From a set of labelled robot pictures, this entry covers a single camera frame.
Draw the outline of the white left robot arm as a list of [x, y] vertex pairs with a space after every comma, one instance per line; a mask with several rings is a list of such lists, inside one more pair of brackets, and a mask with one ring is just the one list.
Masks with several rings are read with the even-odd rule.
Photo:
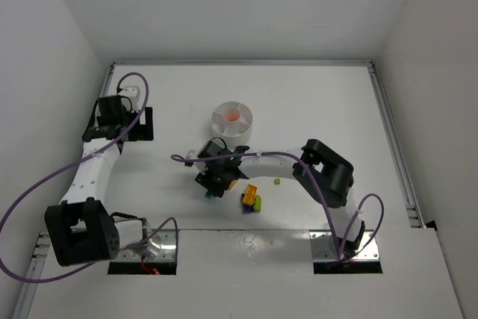
[[108, 182], [125, 142], [154, 138], [152, 108], [141, 108], [139, 100], [140, 88], [125, 86], [98, 98], [93, 106], [81, 137], [82, 162], [60, 203], [44, 214], [62, 267], [115, 259], [147, 236], [145, 218], [109, 214], [105, 207]]

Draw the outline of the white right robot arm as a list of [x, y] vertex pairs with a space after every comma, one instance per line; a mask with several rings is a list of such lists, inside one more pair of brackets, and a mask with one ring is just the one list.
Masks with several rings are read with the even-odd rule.
[[215, 197], [222, 197], [239, 179], [296, 180], [329, 214], [343, 251], [352, 255], [359, 248], [364, 223], [354, 215], [356, 205], [350, 195], [354, 167], [319, 140], [309, 139], [302, 147], [282, 152], [260, 152], [249, 146], [229, 149], [211, 139], [194, 158], [199, 171], [195, 181]]

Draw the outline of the blue lego brick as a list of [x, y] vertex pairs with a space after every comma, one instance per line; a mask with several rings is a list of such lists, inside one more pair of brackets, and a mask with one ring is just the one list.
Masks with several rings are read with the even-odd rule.
[[254, 205], [247, 205], [243, 203], [243, 198], [245, 197], [245, 194], [242, 193], [240, 195], [240, 206], [241, 206], [241, 211], [242, 214], [251, 214], [255, 212]]

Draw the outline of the yellow lego plate brick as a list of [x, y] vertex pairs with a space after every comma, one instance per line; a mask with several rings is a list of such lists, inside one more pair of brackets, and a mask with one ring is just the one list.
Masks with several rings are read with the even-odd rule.
[[247, 206], [254, 206], [258, 188], [254, 185], [247, 185], [243, 193], [241, 203]]

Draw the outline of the lime green curved lego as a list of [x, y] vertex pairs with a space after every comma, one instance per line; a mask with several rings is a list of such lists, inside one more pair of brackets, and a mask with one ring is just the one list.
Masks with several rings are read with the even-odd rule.
[[253, 203], [253, 211], [255, 213], [259, 213], [262, 207], [262, 198], [260, 196], [256, 196], [254, 203]]

